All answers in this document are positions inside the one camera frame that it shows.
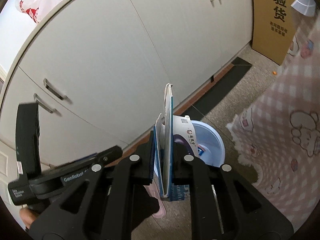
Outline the person left hand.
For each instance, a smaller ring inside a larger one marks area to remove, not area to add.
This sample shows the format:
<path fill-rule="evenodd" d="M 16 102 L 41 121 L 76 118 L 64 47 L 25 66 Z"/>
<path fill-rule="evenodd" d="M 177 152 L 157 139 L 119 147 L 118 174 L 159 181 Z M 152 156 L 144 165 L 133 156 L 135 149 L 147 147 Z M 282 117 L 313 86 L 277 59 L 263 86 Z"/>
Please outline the person left hand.
<path fill-rule="evenodd" d="M 25 227 L 27 229 L 30 229 L 31 224 L 39 216 L 38 213 L 29 209 L 28 207 L 21 208 L 19 214 L 20 214 L 20 218 L 21 218 L 22 222 L 25 224 Z"/>

